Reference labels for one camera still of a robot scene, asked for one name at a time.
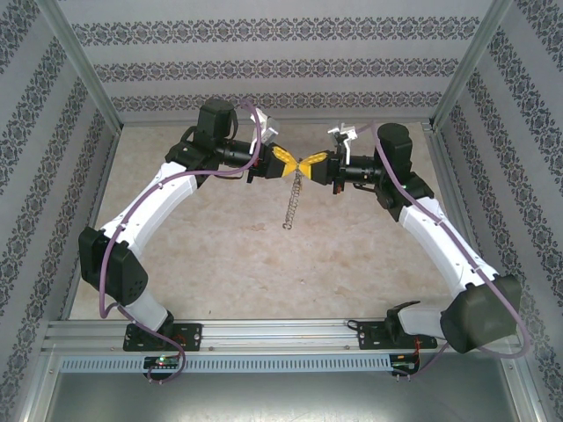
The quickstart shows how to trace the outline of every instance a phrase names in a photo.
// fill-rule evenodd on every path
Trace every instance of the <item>metal spring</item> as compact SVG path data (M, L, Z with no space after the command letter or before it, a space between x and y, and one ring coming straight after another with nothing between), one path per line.
M296 170L296 177L293 179L293 185L291 186L291 195L289 196L288 211L285 213L285 223L281 226L285 230L291 230L293 227L293 219L296 216L297 206L299 205L299 194L303 188L303 174Z

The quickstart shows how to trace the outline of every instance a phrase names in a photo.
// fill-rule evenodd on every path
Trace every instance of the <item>robotic arm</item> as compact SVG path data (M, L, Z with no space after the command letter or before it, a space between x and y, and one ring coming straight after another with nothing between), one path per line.
M406 127L394 123L382 125L377 137L393 173L417 204L411 203L392 183L377 149L371 157L350 155L349 143L357 136L353 127L342 126L329 133L335 140L336 151L326 150L310 156L302 161L300 170L317 183L332 184L334 194L342 192L346 182L351 182L356 189L375 193L380 205L432 258L453 297L447 309L408 302L388 310L385 328L389 336L393 339L405 334L445 338L456 351L466 353L514 334L513 315L478 271L500 290L516 312L522 293L520 283L511 275L501 277L467 244L434 199L432 190L411 171L413 142ZM437 216L437 222L417 205Z
M278 133L277 122L258 109L256 112L262 148L258 160L248 171L248 183L254 177L279 178L296 168L296 164L286 159L289 153L273 142ZM232 127L233 136L228 138ZM240 167L250 162L258 139L256 129L252 142L241 142L233 139L237 127L237 116L231 103L214 98L207 101L201 107L197 126L190 127L180 142L170 149L166 162L137 198L101 230L87 227L78 239L82 277L99 290L106 248L112 236L120 230L109 255L106 293L137 322L166 337L171 332L173 316L147 289L148 275L139 259L160 224L208 177L208 174L183 176L183 173L216 171L219 164ZM194 138L189 142L187 138L190 135ZM170 177L178 178L162 183ZM156 185L158 189L150 193L148 200L137 205L128 222L124 223L128 211Z
M248 183L254 177L283 177L298 167L314 182L333 185L334 194L341 193L346 183L374 193L379 204L422 245L448 283L453 302L447 309L419 302L389 309L385 319L389 338L396 341L405 335L422 334L445 338L456 351L465 353L514 334L513 315L485 284L482 274L516 311L522 292L520 284L511 275L501 277L479 257L450 224L432 190L411 171L413 142L405 127L392 123L382 125L377 137L390 162L387 165L391 166L402 190L436 215L437 222L399 191L377 149L373 156L351 155L350 142L357 137L354 127L335 127L330 133L336 149L321 151L298 164L288 151L274 143L277 122L260 110L256 116L262 145L258 159L248 168ZM237 127L233 105L219 99L207 101L201 107L197 126L190 127L170 149L158 174L137 199L101 230L87 227L79 237L82 277L99 290L106 249L110 239L117 235L108 255L106 293L136 322L167 338L172 333L173 316L147 289L148 275L139 258L158 226L204 183L209 172L216 171L219 164L239 168L251 161L258 133L255 130L252 142L237 141L234 139ZM190 135L193 135L192 141L188 140ZM206 174L184 175L187 171L205 171ZM177 178L163 183L170 177ZM138 200L149 191L149 200L139 205ZM124 222L132 207L136 207L135 212Z

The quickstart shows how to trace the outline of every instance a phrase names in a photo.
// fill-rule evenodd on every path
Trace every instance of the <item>striped wall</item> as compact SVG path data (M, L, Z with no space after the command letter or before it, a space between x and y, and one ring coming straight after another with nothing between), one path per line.
M193 119L209 95L278 118L428 118L490 0L66 0L126 122Z
M481 252L523 284L549 420L563 420L562 31L562 1L513 2L442 127Z
M103 190L110 129L31 0L0 4L0 421L17 414L58 319L77 236Z

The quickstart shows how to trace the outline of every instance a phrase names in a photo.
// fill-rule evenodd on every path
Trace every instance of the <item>marble floor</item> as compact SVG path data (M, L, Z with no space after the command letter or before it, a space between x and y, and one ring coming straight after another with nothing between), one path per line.
M422 128L407 126L413 169L441 199ZM124 128L97 228L146 186L184 130ZM252 126L241 125L237 138L251 136ZM297 158L332 148L324 125L282 125L277 143ZM373 149L369 132L353 142L353 154ZM293 178L209 178L145 248L153 295L182 319L384 317L406 301L448 304L434 264L375 194L348 186L332 195L305 179L293 229L283 229ZM71 318L98 319L97 294L81 283Z

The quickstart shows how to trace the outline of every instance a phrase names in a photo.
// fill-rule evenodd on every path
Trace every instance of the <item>white robotic arm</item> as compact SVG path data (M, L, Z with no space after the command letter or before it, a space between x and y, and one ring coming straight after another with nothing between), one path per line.
M152 186L161 180L183 173L186 167L176 163L164 163L157 175L143 189L143 191L125 208L117 217L102 227L107 237L112 237L121 225L121 221L129 209L143 196ZM168 217L178 204L197 190L195 176L177 178L171 183L162 185L145 200L128 221L126 228L117 237L117 243L127 242L128 248L141 259L143 248L149 242L150 237ZM125 310L136 321L156 331L165 321L168 311L158 303L148 288L145 288L138 299L126 305Z
M287 173L288 163L275 154L275 151L283 151L273 143L278 134L277 122L254 108L252 119L257 120L252 142L228 138L231 126L235 125L235 133L237 127L233 105L216 98L208 100L201 107L197 127L190 127L170 149L166 163L137 198L101 230L87 227L78 239L83 279L97 290L103 282L105 292L136 322L152 331L160 330L165 323L170 325L173 317L147 289L148 275L139 259L165 218L194 193L208 175L220 176L219 164L238 167L241 171L247 169L248 183L253 177L280 178ZM254 152L258 128L261 147ZM192 141L187 139L189 135L194 135ZM197 176L183 174L187 171L195 171ZM102 270L105 262L107 268ZM104 312L101 301L102 316Z
M451 225L440 208L438 200L425 197L418 199L418 202L434 215L437 215L442 222L436 224L416 206L403 207L398 222L413 235L432 259L446 281L451 296L454 299L466 290L467 285L477 287L484 284L484 281L473 270L471 264L448 234L440 227L442 224L450 227L459 242L473 256L479 268L489 280L494 280L495 276L498 276L498 272L487 264ZM442 311L443 309L434 306L417 303L403 308L398 313L398 318L406 334L425 334L431 337L444 338L440 325Z

